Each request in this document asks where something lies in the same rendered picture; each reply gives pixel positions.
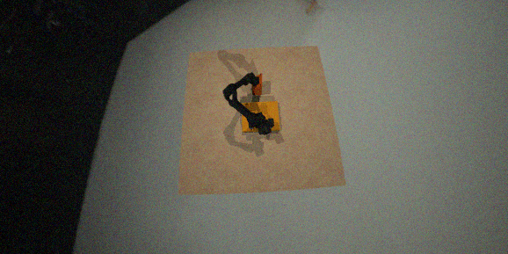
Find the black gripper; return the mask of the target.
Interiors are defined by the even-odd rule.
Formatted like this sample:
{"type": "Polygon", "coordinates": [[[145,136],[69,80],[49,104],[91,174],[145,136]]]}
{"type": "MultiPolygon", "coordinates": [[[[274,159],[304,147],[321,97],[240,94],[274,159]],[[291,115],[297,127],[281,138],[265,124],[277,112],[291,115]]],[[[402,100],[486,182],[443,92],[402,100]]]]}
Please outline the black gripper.
{"type": "MultiPolygon", "coordinates": [[[[274,120],[273,119],[268,119],[268,120],[265,120],[265,123],[268,123],[269,124],[269,127],[274,127],[274,120]],[[269,122],[268,122],[269,121],[269,122]]],[[[252,128],[253,126],[249,123],[249,128],[252,128]]]]}

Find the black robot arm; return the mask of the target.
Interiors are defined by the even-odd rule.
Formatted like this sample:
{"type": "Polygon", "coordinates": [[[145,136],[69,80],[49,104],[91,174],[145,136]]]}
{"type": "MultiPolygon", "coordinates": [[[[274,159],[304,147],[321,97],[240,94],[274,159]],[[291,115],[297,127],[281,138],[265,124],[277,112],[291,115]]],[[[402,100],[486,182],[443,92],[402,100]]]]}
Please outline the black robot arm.
{"type": "Polygon", "coordinates": [[[247,121],[255,128],[258,129],[259,134],[269,134],[271,129],[268,123],[265,123],[265,116],[262,112],[254,113],[248,110],[244,105],[242,105],[237,99],[237,89],[243,84],[246,86],[248,83],[253,84],[253,86],[259,84],[259,76],[256,77],[254,73],[247,73],[241,80],[236,83],[230,83],[222,92],[225,99],[229,102],[230,106],[233,106],[239,113],[241,113],[247,121]],[[232,99],[229,96],[232,95],[232,99]]]}

